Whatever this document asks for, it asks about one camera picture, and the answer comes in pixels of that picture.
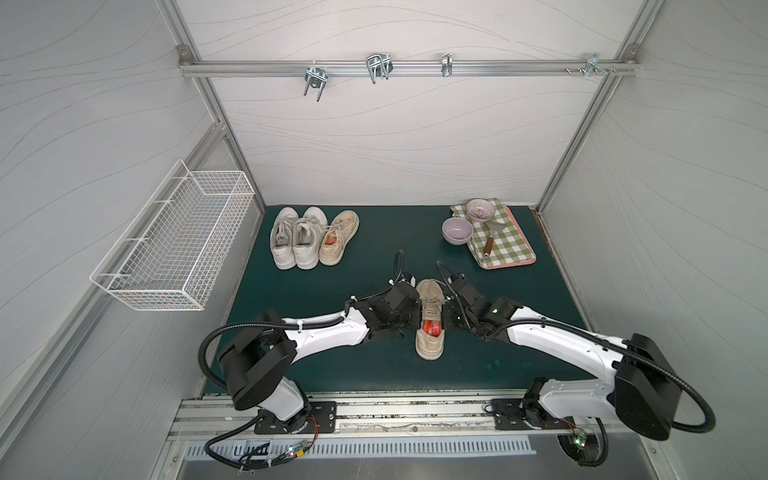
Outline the red insole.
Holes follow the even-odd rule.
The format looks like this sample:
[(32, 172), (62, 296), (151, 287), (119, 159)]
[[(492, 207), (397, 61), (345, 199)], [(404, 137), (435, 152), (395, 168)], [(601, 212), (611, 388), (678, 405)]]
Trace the red insole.
[(442, 325), (439, 320), (424, 320), (421, 330), (432, 337), (439, 337), (442, 334)]

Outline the beige sneaker with red insole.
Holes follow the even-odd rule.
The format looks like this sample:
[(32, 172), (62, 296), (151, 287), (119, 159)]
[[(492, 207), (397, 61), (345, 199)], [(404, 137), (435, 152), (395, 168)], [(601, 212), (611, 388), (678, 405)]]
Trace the beige sneaker with red insole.
[(442, 312), (446, 298), (441, 285), (433, 279), (420, 281), (416, 290), (421, 302), (421, 325), (415, 337), (416, 353), (424, 360), (434, 361), (440, 358), (444, 351), (445, 330), (442, 326), (442, 334), (439, 337), (432, 337), (422, 331), (421, 326), (424, 320), (439, 320), (442, 325)]

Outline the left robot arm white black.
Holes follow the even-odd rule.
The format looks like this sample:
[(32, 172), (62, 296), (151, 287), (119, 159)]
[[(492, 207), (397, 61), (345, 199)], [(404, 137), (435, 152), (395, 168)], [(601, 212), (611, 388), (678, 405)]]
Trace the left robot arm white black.
[(370, 342), (416, 324), (416, 281), (401, 274), (383, 292), (352, 297), (342, 311), (304, 319), (284, 319), (273, 310), (255, 322), (234, 324), (237, 334), (217, 362), (237, 411), (259, 408), (298, 429), (309, 416), (302, 388), (286, 377), (290, 367), (327, 350)]

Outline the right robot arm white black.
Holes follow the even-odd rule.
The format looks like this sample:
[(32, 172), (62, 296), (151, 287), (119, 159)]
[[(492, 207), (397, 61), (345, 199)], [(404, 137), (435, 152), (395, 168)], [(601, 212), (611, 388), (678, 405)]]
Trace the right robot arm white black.
[(662, 368), (668, 363), (649, 338), (624, 341), (557, 322), (516, 301), (489, 301), (461, 274), (447, 280), (458, 302), (458, 318), (487, 340), (499, 340), (544, 352), (593, 376), (560, 381), (539, 377), (513, 415), (534, 429), (569, 417), (618, 420), (653, 440), (669, 438), (681, 389), (668, 376), (629, 357), (635, 353)]

